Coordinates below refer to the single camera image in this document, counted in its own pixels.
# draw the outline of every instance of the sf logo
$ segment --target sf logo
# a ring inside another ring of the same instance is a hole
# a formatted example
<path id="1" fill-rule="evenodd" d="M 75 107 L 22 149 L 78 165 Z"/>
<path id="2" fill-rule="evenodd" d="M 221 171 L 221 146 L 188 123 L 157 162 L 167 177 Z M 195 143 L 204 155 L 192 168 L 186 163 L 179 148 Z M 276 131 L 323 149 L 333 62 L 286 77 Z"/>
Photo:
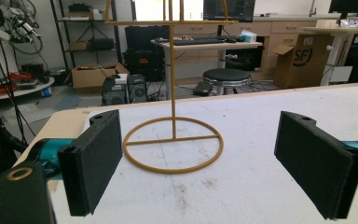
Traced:
<path id="1" fill-rule="evenodd" d="M 298 49 L 295 52 L 293 66 L 304 66 L 310 62 L 310 58 L 312 58 L 312 49 Z"/>

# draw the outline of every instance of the black speaker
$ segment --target black speaker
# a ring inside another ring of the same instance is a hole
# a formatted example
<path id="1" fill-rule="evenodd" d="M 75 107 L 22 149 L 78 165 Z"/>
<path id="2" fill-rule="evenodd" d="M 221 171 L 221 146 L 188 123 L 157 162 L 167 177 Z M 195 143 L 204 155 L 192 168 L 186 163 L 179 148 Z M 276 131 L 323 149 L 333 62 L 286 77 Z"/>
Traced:
<path id="1" fill-rule="evenodd" d="M 125 85 L 116 85 L 114 76 L 107 77 L 103 82 L 103 105 L 124 105 L 127 94 Z"/>
<path id="2" fill-rule="evenodd" d="M 141 75 L 128 75 L 127 86 L 129 89 L 130 104 L 147 102 L 146 82 Z"/>

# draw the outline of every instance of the white wall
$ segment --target white wall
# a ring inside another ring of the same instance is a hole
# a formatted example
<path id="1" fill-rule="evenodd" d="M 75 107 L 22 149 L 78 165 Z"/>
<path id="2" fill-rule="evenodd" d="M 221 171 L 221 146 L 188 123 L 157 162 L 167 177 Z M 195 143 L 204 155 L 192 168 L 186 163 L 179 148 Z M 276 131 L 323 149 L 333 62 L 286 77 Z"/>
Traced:
<path id="1" fill-rule="evenodd" d="M 64 8 L 67 9 L 68 4 L 85 2 L 86 4 L 92 5 L 94 8 L 104 9 L 105 1 L 98 0 L 84 0 L 84 1 L 66 1 L 62 0 L 66 5 Z M 46 60 L 48 67 L 57 68 L 64 67 L 63 57 L 61 53 L 61 48 L 59 44 L 59 38 L 57 35 L 57 30 L 55 22 L 53 19 L 53 14 L 51 10 L 51 5 L 49 1 L 40 1 L 32 0 L 36 6 L 37 14 L 36 20 L 40 24 L 40 28 L 36 31 L 41 34 L 43 37 L 44 48 L 41 51 L 41 55 Z M 316 0 L 315 6 L 318 8 L 318 14 L 326 14 L 329 8 L 331 0 Z M 280 14 L 308 14 L 310 11 L 312 0 L 256 0 L 255 2 L 255 14 L 274 12 Z M 117 5 L 117 16 L 120 21 L 130 21 L 131 20 L 131 0 L 116 0 Z M 119 27 L 120 32 L 120 42 L 122 52 L 126 50 L 126 41 L 124 36 L 124 27 Z M 26 50 L 33 49 L 32 46 L 27 44 L 21 44 L 19 46 Z M 18 56 L 18 65 L 25 63 L 42 63 L 43 61 L 38 55 L 24 55 L 17 53 Z M 103 56 L 107 61 L 115 61 L 115 58 L 112 55 Z"/>

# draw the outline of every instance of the shelving unit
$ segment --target shelving unit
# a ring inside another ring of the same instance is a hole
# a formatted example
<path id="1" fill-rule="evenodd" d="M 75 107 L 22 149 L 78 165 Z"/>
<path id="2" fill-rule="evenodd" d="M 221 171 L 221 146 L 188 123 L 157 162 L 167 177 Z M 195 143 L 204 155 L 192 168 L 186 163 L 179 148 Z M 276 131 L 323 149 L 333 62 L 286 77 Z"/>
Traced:
<path id="1" fill-rule="evenodd" d="M 108 36 L 105 34 L 105 32 L 101 31 L 100 28 L 104 26 L 105 23 L 104 20 L 87 20 L 87 21 L 65 20 L 64 18 L 66 16 L 65 16 L 65 11 L 62 1 L 65 0 L 50 0 L 50 3 L 51 3 L 51 9 L 53 12 L 55 24 L 56 24 L 57 34 L 60 39 L 62 57 L 64 59 L 66 70 L 70 70 L 71 68 L 76 67 L 76 57 L 78 57 L 77 54 L 79 54 L 79 52 L 93 53 L 95 55 L 96 62 L 98 63 L 100 61 L 99 54 L 101 51 L 112 51 L 112 53 L 116 54 L 118 62 L 122 63 L 120 40 L 119 40 L 117 27 L 113 27 L 114 30 L 113 39 L 115 41 L 115 47 L 113 49 L 69 50 L 69 48 L 67 47 L 69 43 L 81 40 L 81 38 L 85 35 L 90 35 L 91 38 L 95 38 L 97 35 L 102 37 L 109 37 L 109 38 L 112 38 L 112 36 Z M 114 0 L 111 0 L 111 10 L 112 10 L 112 19 L 117 20 L 116 5 Z M 77 38 L 73 38 L 73 37 L 71 38 L 72 36 L 70 32 L 71 26 L 79 26 L 81 27 L 79 29 L 84 30 L 84 32 L 81 35 L 79 35 Z"/>

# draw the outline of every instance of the gold metal stand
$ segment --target gold metal stand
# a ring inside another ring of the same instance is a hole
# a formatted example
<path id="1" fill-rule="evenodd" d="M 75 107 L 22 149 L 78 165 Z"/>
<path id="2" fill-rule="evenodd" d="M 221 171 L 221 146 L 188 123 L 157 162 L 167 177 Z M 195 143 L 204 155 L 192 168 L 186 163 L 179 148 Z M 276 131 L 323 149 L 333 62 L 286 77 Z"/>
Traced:
<path id="1" fill-rule="evenodd" d="M 184 0 L 180 0 L 180 20 L 179 21 L 173 21 L 172 20 L 172 0 L 169 0 L 169 20 L 165 21 L 165 0 L 163 1 L 163 17 L 164 17 L 164 21 L 110 21 L 109 20 L 109 11 L 110 11 L 110 7 L 111 7 L 111 0 L 107 0 L 106 1 L 106 9 L 105 9 L 105 23 L 108 25 L 169 25 L 170 28 L 170 58 L 171 58 L 171 108 L 172 108 L 172 116 L 171 117 L 167 117 L 167 118 L 160 118 L 160 119 L 151 119 L 147 122 L 141 123 L 138 126 L 136 126 L 135 128 L 133 128 L 124 138 L 123 141 L 123 147 L 124 147 L 124 153 L 125 155 L 128 157 L 128 159 L 133 162 L 135 165 L 146 169 L 147 171 L 151 171 L 151 172 L 155 172 L 155 173 L 160 173 L 160 174 L 168 174 L 168 175 L 177 175 L 177 174 L 184 174 L 184 173 L 189 173 L 189 172 L 193 172 L 193 171 L 197 171 L 199 169 L 202 169 L 208 165 L 210 165 L 211 163 L 213 163 L 214 161 L 217 160 L 217 158 L 219 158 L 219 156 L 221 155 L 222 151 L 223 151 L 223 138 L 221 136 L 221 134 L 212 126 L 196 120 L 196 119 L 189 119 L 189 118 L 182 118 L 182 117 L 176 117 L 176 103 L 175 103 L 175 59 L 174 59 L 174 50 L 173 50 L 173 28 L 174 25 L 176 24 L 215 24 L 215 25 L 223 25 L 223 24 L 232 24 L 234 23 L 234 21 L 228 21 L 227 20 L 227 4 L 226 4 L 226 0 L 222 0 L 222 4 L 225 10 L 225 20 L 224 21 L 184 21 Z M 151 123 L 156 123 L 156 122 L 160 122 L 160 121 L 165 121 L 165 120 L 171 120 L 172 121 L 172 138 L 170 139 L 157 139 L 157 140 L 150 140 L 150 141 L 139 141 L 139 142 L 128 142 L 131 135 L 136 132 L 137 130 L 141 129 L 142 127 L 151 124 Z M 203 135 L 203 136 L 194 136 L 194 137 L 186 137 L 186 138 L 178 138 L 176 136 L 176 121 L 177 120 L 184 120 L 184 121 L 189 121 L 189 122 L 193 122 L 193 123 L 197 123 L 199 125 L 202 125 L 206 128 L 208 128 L 209 130 L 211 130 L 214 134 L 213 135 Z M 217 138 L 219 140 L 220 146 L 216 152 L 216 154 L 209 159 L 208 161 L 193 166 L 193 167 L 189 167 L 189 168 L 184 168 L 184 169 L 161 169 L 161 168 L 156 168 L 156 167 L 151 167 L 148 166 L 146 164 L 143 164 L 141 162 L 138 162 L 135 158 L 133 158 L 133 156 L 130 154 L 130 152 L 128 151 L 128 146 L 133 146 L 133 145 L 145 145 L 145 144 L 154 144 L 154 143 L 170 143 L 170 142 L 178 142 L 178 141 L 193 141 L 193 140 L 202 140 L 202 139 L 211 139 L 211 138 Z"/>

